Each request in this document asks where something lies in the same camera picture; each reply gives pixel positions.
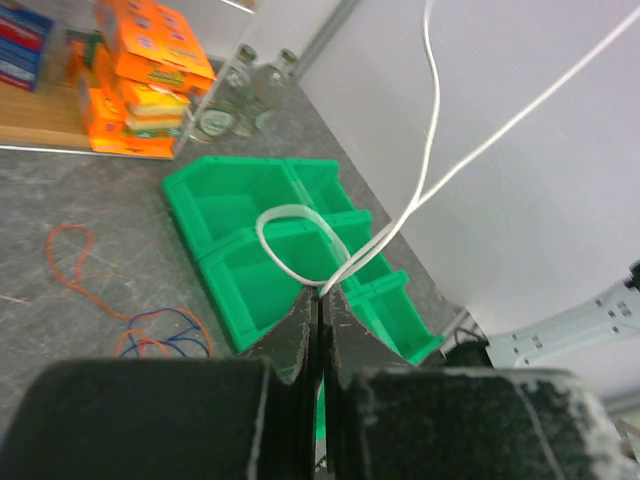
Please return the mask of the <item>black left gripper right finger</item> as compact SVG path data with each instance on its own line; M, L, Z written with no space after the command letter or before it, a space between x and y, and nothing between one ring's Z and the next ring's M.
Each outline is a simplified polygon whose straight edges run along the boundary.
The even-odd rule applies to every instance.
M321 302L328 470L338 479L635 479L602 402L554 369L414 366L344 293Z

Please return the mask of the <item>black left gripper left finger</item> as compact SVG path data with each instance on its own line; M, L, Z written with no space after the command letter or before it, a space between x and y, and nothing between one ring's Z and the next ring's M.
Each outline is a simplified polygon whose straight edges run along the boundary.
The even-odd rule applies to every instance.
M54 363L1 443L5 479L309 479L318 301L303 289L285 342L226 359Z

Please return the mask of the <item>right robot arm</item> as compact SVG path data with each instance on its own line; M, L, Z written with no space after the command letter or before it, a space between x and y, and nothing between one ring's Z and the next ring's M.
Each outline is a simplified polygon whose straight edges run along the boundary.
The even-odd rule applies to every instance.
M526 328L467 341L444 355L446 367L528 368L541 361L639 334L639 265L630 275L572 309Z

